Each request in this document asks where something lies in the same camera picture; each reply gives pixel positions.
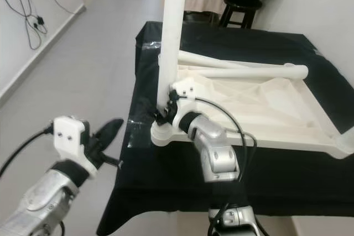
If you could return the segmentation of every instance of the baseboard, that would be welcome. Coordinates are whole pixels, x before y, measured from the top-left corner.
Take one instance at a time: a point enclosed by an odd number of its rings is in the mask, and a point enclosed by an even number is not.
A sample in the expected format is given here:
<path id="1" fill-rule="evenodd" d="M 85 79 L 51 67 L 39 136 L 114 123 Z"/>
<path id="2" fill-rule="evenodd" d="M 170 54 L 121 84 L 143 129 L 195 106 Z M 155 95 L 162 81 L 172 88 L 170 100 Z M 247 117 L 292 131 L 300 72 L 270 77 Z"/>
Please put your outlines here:
<path id="1" fill-rule="evenodd" d="M 31 73 L 31 71 L 41 61 L 41 59 L 50 50 L 50 48 L 60 39 L 60 37 L 70 27 L 70 25 L 85 10 L 86 10 L 86 7 L 84 4 L 82 4 L 75 11 L 75 14 L 72 14 L 65 21 L 65 23 L 56 31 L 56 33 L 50 38 L 50 40 L 37 51 L 37 53 L 28 61 L 28 63 L 25 66 L 22 67 L 22 69 L 17 73 L 17 75 L 12 78 L 11 82 L 2 91 L 0 91 L 0 108 L 7 102 L 7 100 L 16 91 L 16 89 L 28 77 L 28 75 Z"/>

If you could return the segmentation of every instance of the black stool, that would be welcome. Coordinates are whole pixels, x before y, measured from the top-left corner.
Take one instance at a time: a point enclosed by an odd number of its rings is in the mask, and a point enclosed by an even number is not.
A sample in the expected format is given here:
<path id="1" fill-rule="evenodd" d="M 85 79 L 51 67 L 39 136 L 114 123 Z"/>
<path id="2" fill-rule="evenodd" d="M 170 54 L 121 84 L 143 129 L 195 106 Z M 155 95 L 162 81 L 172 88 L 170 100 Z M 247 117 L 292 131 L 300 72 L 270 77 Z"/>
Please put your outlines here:
<path id="1" fill-rule="evenodd" d="M 227 27 L 228 24 L 240 25 L 241 28 L 250 29 L 252 27 L 253 18 L 256 11 L 262 6 L 259 0 L 223 0 L 226 8 L 221 16 L 219 27 Z M 231 22 L 230 18 L 233 12 L 244 13 L 243 21 Z"/>

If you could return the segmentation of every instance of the white pipe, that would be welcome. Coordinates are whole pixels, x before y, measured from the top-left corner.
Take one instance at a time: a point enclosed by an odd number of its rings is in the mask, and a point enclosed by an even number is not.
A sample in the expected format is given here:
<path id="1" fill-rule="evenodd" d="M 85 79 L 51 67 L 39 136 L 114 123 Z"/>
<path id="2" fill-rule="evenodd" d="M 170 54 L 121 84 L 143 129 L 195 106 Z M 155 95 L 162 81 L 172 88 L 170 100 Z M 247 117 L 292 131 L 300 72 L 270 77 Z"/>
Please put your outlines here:
<path id="1" fill-rule="evenodd" d="M 248 68 L 248 66 L 239 65 L 237 63 L 227 62 L 227 61 L 215 59 L 215 58 L 208 57 L 208 56 L 193 54 L 193 53 L 189 53 L 186 51 L 179 51 L 178 61 L 187 62 L 190 64 L 197 64 L 200 66 L 218 67 L 221 69 L 245 69 L 245 68 Z"/>
<path id="2" fill-rule="evenodd" d="M 176 80 L 185 0 L 165 0 L 159 58 L 157 106 L 167 105 L 169 86 Z"/>
<path id="3" fill-rule="evenodd" d="M 205 77 L 241 77 L 241 78 L 290 78 L 301 79 L 307 77 L 309 70 L 304 65 L 280 67 L 250 67 L 247 69 L 210 69 L 193 70 L 194 73 Z"/>

